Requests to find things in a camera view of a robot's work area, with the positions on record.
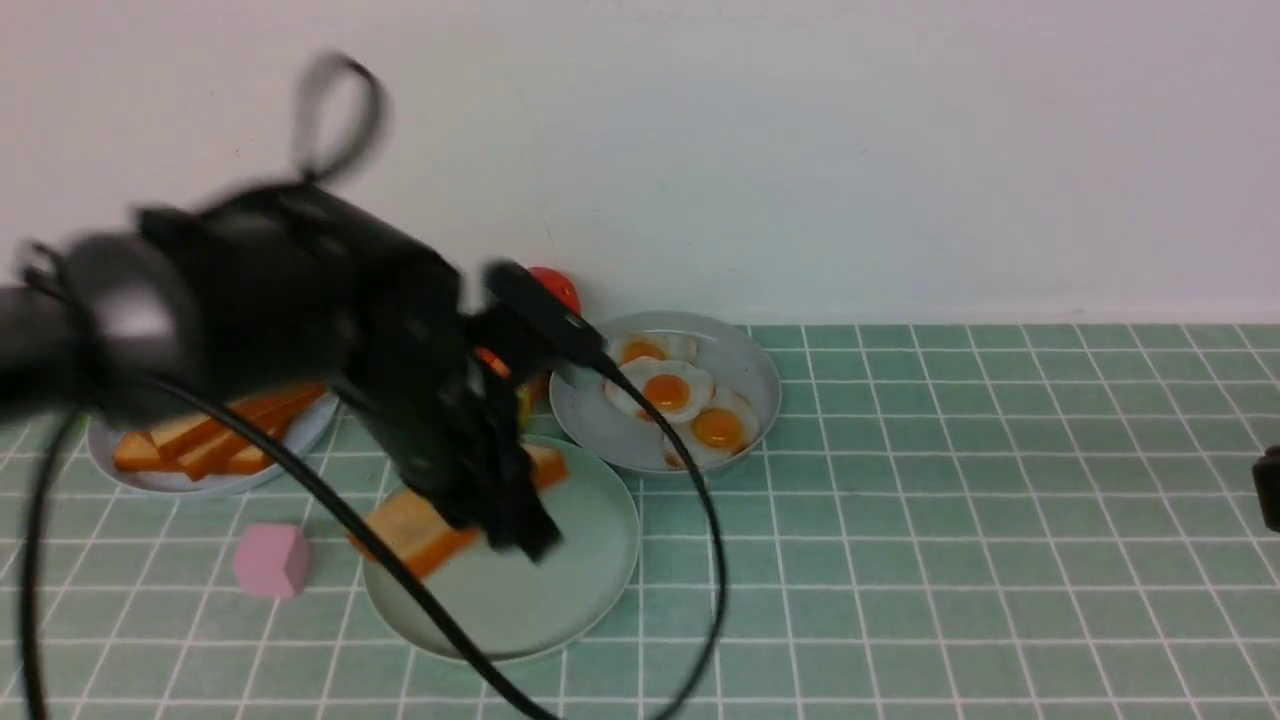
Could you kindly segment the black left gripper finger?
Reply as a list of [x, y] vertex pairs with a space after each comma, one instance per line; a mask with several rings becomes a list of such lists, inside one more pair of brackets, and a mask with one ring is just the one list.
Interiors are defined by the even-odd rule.
[[562, 541], [536, 487], [535, 466], [525, 451], [518, 427], [518, 398], [488, 395], [483, 400], [483, 527], [494, 550], [520, 551], [543, 562]]

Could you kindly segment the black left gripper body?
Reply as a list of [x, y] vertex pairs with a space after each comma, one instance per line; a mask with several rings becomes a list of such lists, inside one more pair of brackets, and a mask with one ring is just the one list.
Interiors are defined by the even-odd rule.
[[143, 208], [140, 234], [189, 302], [168, 378], [219, 400], [321, 382], [411, 489], [484, 529], [480, 368], [440, 254], [312, 184]]

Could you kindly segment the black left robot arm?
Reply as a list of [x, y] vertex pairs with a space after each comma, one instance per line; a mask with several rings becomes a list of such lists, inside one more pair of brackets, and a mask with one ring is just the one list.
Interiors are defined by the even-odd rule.
[[439, 252], [315, 184], [141, 208], [3, 290], [3, 419], [77, 405], [129, 429], [207, 402], [325, 384], [452, 525], [539, 561], [561, 529], [534, 486], [515, 386], [480, 350]]

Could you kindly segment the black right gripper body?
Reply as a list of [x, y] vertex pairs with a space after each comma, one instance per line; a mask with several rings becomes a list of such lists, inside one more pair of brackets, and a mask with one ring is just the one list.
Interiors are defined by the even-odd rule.
[[1252, 465], [1254, 496], [1265, 527], [1280, 532], [1280, 448], [1267, 447]]

